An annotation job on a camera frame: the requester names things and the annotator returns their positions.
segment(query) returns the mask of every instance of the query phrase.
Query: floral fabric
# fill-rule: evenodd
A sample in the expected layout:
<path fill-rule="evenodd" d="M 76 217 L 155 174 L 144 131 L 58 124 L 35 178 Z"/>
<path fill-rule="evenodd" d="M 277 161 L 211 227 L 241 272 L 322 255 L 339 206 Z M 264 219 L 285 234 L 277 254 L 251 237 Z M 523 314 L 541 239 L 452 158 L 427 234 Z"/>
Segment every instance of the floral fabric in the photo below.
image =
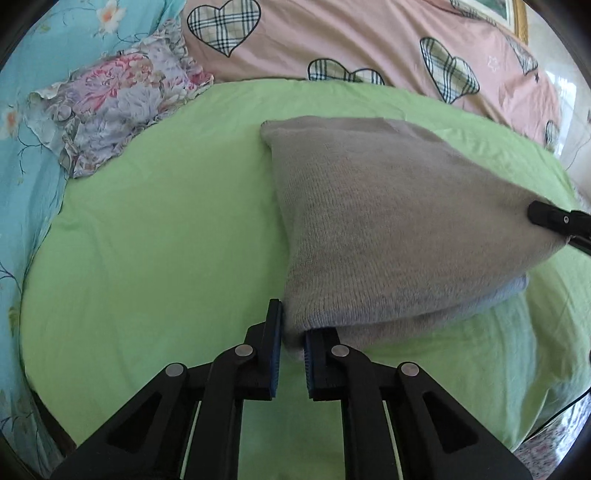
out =
<path fill-rule="evenodd" d="M 88 176 L 212 83 L 188 56 L 180 23 L 168 21 L 69 81 L 33 92 L 26 122 L 72 177 Z"/>
<path fill-rule="evenodd" d="M 62 455 L 33 400 L 21 363 L 25 272 L 60 210 L 66 172 L 23 124 L 30 92 L 115 55 L 178 18 L 184 0 L 58 0 L 0 70 L 0 437 L 48 478 Z M 59 287 L 48 285 L 52 294 Z"/>
<path fill-rule="evenodd" d="M 515 451 L 534 480 L 546 480 L 556 470 L 583 430 L 589 414 L 591 396 L 587 395 Z"/>

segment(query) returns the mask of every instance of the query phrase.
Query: picture frame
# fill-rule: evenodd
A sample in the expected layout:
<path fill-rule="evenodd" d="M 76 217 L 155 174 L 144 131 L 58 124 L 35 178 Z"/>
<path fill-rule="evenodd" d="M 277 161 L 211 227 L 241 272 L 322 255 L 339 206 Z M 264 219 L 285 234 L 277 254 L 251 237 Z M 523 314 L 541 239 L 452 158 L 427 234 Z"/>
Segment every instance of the picture frame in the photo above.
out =
<path fill-rule="evenodd" d="M 523 0 L 462 0 L 462 3 L 492 18 L 522 42 L 528 43 L 527 10 Z"/>

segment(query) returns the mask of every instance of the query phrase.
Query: cable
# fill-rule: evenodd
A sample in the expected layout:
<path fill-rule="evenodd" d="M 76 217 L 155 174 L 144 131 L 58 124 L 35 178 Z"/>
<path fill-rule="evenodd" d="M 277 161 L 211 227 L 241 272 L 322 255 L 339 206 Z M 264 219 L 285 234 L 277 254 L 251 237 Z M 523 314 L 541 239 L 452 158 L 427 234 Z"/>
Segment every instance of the cable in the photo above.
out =
<path fill-rule="evenodd" d="M 542 430 L 544 430 L 548 425 L 550 425 L 550 423 L 552 423 L 558 416 L 562 415 L 565 411 L 567 411 L 570 407 L 576 405 L 577 403 L 579 403 L 582 399 L 584 399 L 587 395 L 589 395 L 591 393 L 591 388 L 588 389 L 583 395 L 581 395 L 579 398 L 577 398 L 575 401 L 569 403 L 568 405 L 565 406 L 565 408 L 563 408 L 562 410 L 560 410 L 557 414 L 555 414 L 553 417 L 550 417 L 550 419 L 545 422 L 541 427 L 539 427 L 534 433 L 532 433 L 531 435 L 529 435 L 523 442 L 523 443 L 531 440 L 533 437 L 535 437 L 536 435 L 539 434 L 539 432 L 541 432 Z"/>
<path fill-rule="evenodd" d="M 566 171 L 568 171 L 568 170 L 569 170 L 569 168 L 573 166 L 573 164 L 574 164 L 574 161 L 575 161 L 575 160 L 577 160 L 577 156 L 579 155 L 579 152 L 581 151 L 581 149 L 582 149 L 583 147 L 585 147 L 586 145 L 588 145 L 588 143 L 589 143 L 589 142 L 591 142 L 591 133 L 589 134 L 589 138 L 587 139 L 587 141 L 586 141 L 584 144 L 582 144 L 582 145 L 579 147 L 579 149 L 577 150 L 577 153 L 575 153 L 575 154 L 574 154 L 573 161 L 570 163 L 570 165 L 569 165 L 568 167 L 566 167 Z"/>

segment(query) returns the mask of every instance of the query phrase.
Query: ruffled fabric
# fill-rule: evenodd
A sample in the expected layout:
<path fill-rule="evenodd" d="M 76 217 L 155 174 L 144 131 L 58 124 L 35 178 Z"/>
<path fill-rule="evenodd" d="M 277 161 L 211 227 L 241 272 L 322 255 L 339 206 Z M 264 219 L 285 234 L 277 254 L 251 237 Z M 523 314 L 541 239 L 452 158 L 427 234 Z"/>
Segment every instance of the ruffled fabric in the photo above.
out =
<path fill-rule="evenodd" d="M 583 430 L 589 414 L 591 396 L 587 395 L 515 451 L 534 480 L 546 480 L 556 470 Z"/>
<path fill-rule="evenodd" d="M 92 175 L 144 129 L 213 83 L 189 56 L 180 23 L 30 94 L 27 125 L 72 177 Z"/>

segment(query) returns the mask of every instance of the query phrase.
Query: gray knit sweater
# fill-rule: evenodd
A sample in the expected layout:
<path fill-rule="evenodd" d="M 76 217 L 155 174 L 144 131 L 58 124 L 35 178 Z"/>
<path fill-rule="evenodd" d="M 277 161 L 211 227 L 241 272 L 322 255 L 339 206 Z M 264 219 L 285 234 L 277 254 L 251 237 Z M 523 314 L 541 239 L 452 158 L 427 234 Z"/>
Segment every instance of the gray knit sweater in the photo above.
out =
<path fill-rule="evenodd" d="M 566 244 L 527 219 L 544 199 L 408 122 L 302 117 L 261 134 L 290 242 L 288 347 L 326 326 L 355 347 L 419 335 L 523 290 Z"/>

